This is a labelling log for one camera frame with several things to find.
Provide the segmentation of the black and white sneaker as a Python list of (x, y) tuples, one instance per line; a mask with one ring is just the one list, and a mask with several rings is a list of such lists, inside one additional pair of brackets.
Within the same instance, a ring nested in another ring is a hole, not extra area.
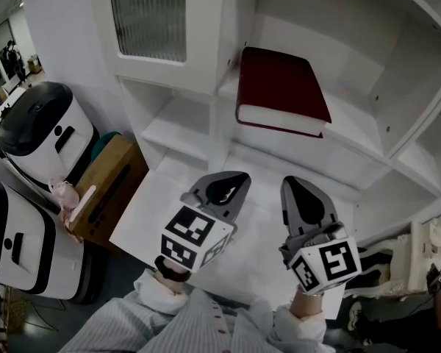
[(392, 252), (384, 250), (363, 257), (367, 249), (359, 248), (362, 273), (348, 282), (343, 297), (359, 295), (363, 289), (376, 288), (390, 280)]

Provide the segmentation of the small cardboard box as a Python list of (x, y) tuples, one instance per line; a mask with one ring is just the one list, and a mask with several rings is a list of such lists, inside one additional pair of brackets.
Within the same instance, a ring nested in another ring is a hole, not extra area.
[(34, 54), (27, 60), (27, 65), (30, 74), (39, 74), (42, 71), (42, 65), (40, 64), (39, 57)]

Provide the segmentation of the dark red hardcover book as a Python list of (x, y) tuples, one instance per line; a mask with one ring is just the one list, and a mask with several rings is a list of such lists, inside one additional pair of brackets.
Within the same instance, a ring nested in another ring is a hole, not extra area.
[(239, 124), (322, 138), (331, 115), (312, 66), (301, 57), (243, 49), (235, 118)]

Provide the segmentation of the person's left forearm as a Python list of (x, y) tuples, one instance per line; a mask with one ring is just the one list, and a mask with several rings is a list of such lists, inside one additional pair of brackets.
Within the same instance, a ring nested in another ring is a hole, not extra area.
[(159, 269), (146, 269), (134, 288), (138, 301), (158, 313), (176, 315), (188, 300), (184, 283), (164, 277)]

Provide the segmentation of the ribbed glass cabinet door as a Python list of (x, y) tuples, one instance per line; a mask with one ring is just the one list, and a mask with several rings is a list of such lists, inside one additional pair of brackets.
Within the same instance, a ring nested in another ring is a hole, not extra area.
[(211, 95), (233, 61), (232, 0), (91, 0), (115, 76)]

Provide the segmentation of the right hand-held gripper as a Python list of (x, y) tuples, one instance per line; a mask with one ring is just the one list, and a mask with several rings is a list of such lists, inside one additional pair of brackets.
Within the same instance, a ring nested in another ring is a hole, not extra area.
[[(304, 179), (286, 176), (281, 199), (284, 224), (295, 237), (289, 237), (279, 251), (298, 279), (300, 292), (321, 295), (362, 273), (356, 241), (338, 222), (327, 193)], [(304, 223), (324, 228), (304, 234)]]

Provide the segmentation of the white ornate vanity table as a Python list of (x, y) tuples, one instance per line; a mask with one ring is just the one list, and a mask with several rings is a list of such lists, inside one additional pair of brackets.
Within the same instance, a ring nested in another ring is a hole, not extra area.
[(427, 290), (426, 274), (431, 265), (441, 269), (441, 216), (424, 224), (413, 221), (410, 233), (381, 240), (366, 249), (363, 257), (384, 250), (392, 252), (390, 280), (350, 297), (405, 299), (410, 295), (423, 294)]

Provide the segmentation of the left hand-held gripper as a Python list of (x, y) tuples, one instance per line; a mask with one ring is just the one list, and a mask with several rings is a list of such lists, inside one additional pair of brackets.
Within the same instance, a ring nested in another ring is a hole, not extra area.
[(237, 231), (235, 219), (250, 187), (243, 171), (200, 178), (171, 205), (160, 230), (159, 256), (190, 273), (218, 258)]

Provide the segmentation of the person's right forearm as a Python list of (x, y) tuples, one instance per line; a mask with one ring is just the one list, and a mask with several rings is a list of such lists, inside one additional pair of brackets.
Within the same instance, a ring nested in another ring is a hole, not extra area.
[(324, 353), (325, 332), (323, 293), (307, 295), (297, 288), (292, 301), (276, 309), (268, 339), (283, 352)]

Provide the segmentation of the teal round seat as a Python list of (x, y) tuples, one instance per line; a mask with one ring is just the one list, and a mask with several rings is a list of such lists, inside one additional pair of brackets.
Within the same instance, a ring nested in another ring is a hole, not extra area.
[(103, 151), (103, 149), (106, 147), (106, 145), (117, 135), (120, 135), (120, 132), (108, 132), (107, 134), (101, 136), (95, 143), (95, 145), (92, 148), (91, 154), (90, 154), (90, 161), (93, 162), (99, 154)]

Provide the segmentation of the person's striped white shirt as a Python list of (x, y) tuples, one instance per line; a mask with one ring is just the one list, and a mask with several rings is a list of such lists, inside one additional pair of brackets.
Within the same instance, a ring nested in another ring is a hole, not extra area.
[(94, 313), (59, 353), (293, 353), (269, 341), (275, 312), (237, 308), (225, 315), (195, 289), (176, 315), (141, 304), (135, 293)]

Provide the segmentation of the white shelving unit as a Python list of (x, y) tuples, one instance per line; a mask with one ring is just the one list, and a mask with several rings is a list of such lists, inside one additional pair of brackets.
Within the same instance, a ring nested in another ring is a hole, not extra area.
[(248, 46), (240, 43), (238, 11), (232, 0), (227, 16), (233, 20), (233, 61), (213, 94), (116, 76), (149, 172), (111, 241), (152, 264), (159, 254), (160, 228), (182, 193), (205, 174), (247, 172), (252, 184), (233, 241), (191, 282), (241, 302), (261, 296), (278, 305), (295, 287), (279, 253), (287, 235), (280, 201), (283, 178), (301, 177), (326, 191), (349, 234), (364, 245), (395, 234), (412, 219), (428, 220), (441, 212), (441, 107), (388, 163), (324, 135), (309, 138), (239, 124), (234, 111), (240, 57)]

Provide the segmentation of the brown cardboard box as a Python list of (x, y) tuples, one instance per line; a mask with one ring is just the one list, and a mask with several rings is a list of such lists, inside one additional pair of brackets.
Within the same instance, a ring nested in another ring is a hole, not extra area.
[(68, 216), (68, 231), (114, 250), (111, 235), (147, 173), (139, 146), (122, 135), (113, 136), (75, 187), (80, 203)]

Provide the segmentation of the woven basket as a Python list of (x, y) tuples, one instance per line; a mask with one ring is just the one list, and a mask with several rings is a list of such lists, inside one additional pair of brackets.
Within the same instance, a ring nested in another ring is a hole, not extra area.
[(8, 335), (18, 333), (23, 329), (26, 320), (27, 303), (23, 297), (14, 293), (14, 289), (6, 287), (2, 307), (5, 332)]

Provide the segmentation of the pink fabric bundle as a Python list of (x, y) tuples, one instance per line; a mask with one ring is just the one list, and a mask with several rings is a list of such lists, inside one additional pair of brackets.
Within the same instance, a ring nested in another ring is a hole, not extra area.
[(60, 206), (60, 219), (67, 233), (77, 242), (82, 243), (83, 238), (79, 237), (71, 229), (71, 223), (84, 209), (92, 195), (96, 192), (96, 186), (91, 185), (84, 196), (80, 197), (76, 189), (67, 181), (57, 182), (51, 179), (48, 182), (51, 195), (54, 196)]

